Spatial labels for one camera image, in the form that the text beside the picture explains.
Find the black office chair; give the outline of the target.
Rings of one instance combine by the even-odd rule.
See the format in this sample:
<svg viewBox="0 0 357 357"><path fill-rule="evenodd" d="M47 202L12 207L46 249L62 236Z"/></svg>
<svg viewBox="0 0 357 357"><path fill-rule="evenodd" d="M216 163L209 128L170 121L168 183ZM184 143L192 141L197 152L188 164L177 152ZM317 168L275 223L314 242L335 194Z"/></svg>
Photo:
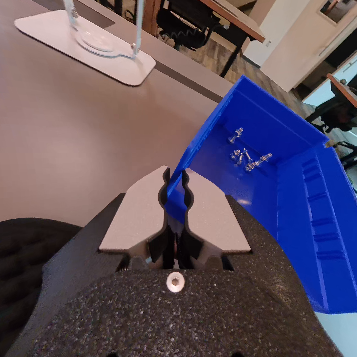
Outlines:
<svg viewBox="0 0 357 357"><path fill-rule="evenodd" d="M172 40L176 50L183 46L196 51L207 44L213 32L224 29L211 8L193 0L160 1L156 23L160 30L157 37Z"/></svg>

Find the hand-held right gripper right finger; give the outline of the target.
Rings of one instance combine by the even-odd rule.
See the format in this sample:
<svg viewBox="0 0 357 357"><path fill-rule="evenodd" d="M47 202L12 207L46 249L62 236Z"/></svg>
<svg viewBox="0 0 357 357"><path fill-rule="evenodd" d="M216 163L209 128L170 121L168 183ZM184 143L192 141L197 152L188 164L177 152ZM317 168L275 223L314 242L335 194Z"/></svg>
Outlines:
<svg viewBox="0 0 357 357"><path fill-rule="evenodd" d="M182 240L192 262L251 251L219 187L190 168L182 172L182 186L186 206Z"/></svg>

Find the sign on white stand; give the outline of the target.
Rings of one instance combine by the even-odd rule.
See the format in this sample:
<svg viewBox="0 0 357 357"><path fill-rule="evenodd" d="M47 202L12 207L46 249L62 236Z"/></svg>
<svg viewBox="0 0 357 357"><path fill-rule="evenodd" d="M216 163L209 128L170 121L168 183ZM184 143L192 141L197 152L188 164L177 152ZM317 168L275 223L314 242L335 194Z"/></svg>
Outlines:
<svg viewBox="0 0 357 357"><path fill-rule="evenodd" d="M136 38L133 44L78 15L72 0L56 10L16 19L15 27L55 50L128 86L139 86L156 61L141 47L143 0L136 10Z"/></svg>

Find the blue plastic box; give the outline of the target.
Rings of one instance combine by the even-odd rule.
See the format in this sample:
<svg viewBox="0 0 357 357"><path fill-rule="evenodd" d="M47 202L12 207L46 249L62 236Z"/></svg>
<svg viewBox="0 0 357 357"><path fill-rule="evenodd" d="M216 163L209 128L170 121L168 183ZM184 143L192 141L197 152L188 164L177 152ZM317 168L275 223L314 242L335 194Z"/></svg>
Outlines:
<svg viewBox="0 0 357 357"><path fill-rule="evenodd" d="M238 128L234 144L228 137ZM327 136L241 76L185 150L168 186L168 213L184 222L182 171L191 168L231 195L277 240L316 312L356 313L356 195ZM246 148L246 172L230 153Z"/></svg>

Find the wooden office desk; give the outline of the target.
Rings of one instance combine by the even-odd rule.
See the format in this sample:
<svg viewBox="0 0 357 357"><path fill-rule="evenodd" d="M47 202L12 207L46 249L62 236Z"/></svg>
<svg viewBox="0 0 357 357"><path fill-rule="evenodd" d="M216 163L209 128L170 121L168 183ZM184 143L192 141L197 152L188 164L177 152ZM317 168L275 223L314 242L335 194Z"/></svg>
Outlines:
<svg viewBox="0 0 357 357"><path fill-rule="evenodd" d="M265 37L258 24L248 15L244 14L238 8L231 5L228 1L223 0L201 0L201 3L219 14L222 18L229 21L230 26L226 30L219 30L218 34L235 46L228 61L226 62L220 76L225 77L234 60L239 54L243 43L249 38L251 41L257 40L264 43Z"/></svg>

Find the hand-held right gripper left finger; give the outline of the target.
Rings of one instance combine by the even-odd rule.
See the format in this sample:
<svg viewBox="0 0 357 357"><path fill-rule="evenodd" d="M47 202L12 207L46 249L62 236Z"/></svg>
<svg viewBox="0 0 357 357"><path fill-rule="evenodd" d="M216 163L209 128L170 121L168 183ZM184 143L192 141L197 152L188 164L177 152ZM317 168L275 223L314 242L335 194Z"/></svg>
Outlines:
<svg viewBox="0 0 357 357"><path fill-rule="evenodd" d="M134 183L123 199L106 231L99 251L141 256L164 262L169 245L167 185L170 168L161 166Z"/></svg>

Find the cluster of assembled silver bolts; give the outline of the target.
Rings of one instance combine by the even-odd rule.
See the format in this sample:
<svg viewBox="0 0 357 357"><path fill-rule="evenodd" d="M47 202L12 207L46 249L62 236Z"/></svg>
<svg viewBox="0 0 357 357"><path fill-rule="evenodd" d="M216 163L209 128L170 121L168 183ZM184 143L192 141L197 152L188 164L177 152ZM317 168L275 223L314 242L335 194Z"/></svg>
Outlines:
<svg viewBox="0 0 357 357"><path fill-rule="evenodd" d="M238 128L234 131L234 134L227 138L229 144L234 144L237 139L242 136L243 128ZM251 157L249 151L244 147L242 150L235 149L230 153L230 159L234 161L235 166L241 166L243 164L243 158L246 159L247 163L245 165L246 172L251 172L254 168L260 167L263 162L267 162L273 157L272 153L267 153L262 155L258 160L254 161Z"/></svg>

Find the black mesh cushion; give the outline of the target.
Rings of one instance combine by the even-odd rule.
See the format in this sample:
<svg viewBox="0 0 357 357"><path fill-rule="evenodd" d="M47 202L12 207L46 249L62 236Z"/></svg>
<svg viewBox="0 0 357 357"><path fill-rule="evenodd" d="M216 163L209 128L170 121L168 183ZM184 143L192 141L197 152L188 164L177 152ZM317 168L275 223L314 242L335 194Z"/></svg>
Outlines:
<svg viewBox="0 0 357 357"><path fill-rule="evenodd" d="M0 355L29 320L42 285L42 268L81 226L42 218L0 223Z"/></svg>

